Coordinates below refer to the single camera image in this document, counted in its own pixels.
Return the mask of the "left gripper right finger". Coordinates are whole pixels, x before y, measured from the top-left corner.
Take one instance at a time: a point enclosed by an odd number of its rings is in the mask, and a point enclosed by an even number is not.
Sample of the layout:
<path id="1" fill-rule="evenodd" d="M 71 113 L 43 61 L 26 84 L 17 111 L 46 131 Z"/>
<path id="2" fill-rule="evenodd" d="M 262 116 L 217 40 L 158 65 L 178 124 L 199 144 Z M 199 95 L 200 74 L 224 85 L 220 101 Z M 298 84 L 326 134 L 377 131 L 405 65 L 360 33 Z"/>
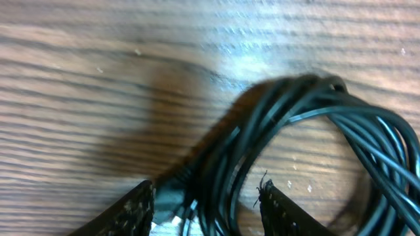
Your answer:
<path id="1" fill-rule="evenodd" d="M 265 236 L 334 236 L 268 180 L 260 182 L 259 201 Z"/>

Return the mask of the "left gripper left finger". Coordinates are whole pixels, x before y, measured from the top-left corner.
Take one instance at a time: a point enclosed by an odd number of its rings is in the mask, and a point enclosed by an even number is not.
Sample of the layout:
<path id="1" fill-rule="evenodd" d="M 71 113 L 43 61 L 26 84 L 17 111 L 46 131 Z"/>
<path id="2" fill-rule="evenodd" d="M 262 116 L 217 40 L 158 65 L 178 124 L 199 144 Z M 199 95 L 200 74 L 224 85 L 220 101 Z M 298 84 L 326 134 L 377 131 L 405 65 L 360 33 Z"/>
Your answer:
<path id="1" fill-rule="evenodd" d="M 69 236 L 149 236 L 154 216 L 154 187 L 145 180 Z"/>

